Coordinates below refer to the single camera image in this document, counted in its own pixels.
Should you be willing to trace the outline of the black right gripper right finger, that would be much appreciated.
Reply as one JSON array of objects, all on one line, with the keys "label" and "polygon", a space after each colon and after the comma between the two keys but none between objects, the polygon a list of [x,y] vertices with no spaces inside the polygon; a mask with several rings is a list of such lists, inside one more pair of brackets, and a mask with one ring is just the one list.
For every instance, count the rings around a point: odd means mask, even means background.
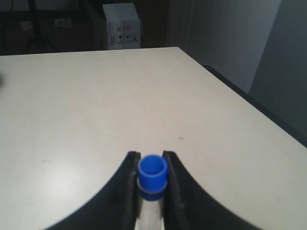
[{"label": "black right gripper right finger", "polygon": [[166,230],[257,230],[211,197],[190,175],[175,152],[164,151],[168,163],[164,203]]}]

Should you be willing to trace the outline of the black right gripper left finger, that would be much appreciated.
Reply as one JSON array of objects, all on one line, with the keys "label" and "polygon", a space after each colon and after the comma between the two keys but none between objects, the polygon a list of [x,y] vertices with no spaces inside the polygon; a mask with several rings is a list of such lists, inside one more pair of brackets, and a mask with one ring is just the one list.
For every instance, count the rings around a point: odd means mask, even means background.
[{"label": "black right gripper left finger", "polygon": [[104,185],[81,208],[48,227],[49,230],[133,230],[137,217],[139,152],[130,151]]}]

